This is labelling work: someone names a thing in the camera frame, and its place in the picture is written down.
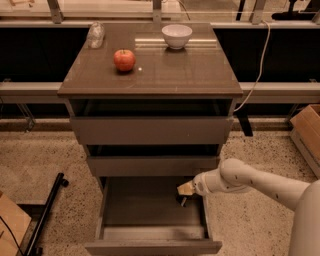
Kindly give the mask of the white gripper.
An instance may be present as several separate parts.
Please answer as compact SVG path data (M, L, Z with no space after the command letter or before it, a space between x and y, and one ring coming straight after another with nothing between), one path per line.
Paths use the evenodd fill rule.
M178 194L181 196L191 196L194 193L200 196L206 196L210 193L210 190L206 182L207 174L202 172L196 175L192 180L177 187Z

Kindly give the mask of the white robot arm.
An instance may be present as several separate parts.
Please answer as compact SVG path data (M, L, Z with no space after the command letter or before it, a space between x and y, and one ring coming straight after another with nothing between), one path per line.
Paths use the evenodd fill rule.
M288 256L320 256L320 181L303 182L257 170L230 158L177 187L180 196L205 197L253 188L294 212Z

